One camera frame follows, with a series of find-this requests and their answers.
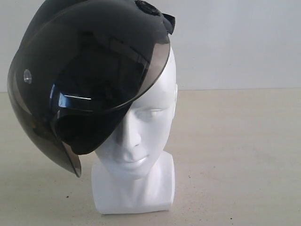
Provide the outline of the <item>black helmet with tinted visor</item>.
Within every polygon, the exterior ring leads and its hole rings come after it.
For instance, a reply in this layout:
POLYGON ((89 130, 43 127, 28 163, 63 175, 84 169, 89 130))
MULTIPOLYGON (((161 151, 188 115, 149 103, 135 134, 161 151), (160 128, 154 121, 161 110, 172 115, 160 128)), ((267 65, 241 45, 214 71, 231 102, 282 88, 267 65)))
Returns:
POLYGON ((11 62, 8 96, 52 162, 81 176, 98 148, 162 74, 176 18, 144 0, 46 0, 11 62))

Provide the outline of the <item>white mannequin head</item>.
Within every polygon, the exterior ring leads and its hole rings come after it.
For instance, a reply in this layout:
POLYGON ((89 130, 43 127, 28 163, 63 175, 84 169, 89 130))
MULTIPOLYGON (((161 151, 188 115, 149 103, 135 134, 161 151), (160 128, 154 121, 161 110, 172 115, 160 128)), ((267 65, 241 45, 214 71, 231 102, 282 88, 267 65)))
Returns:
POLYGON ((152 87, 133 102, 92 166, 95 207, 104 215, 169 210, 174 201, 174 160, 166 152, 178 86, 174 53, 152 87))

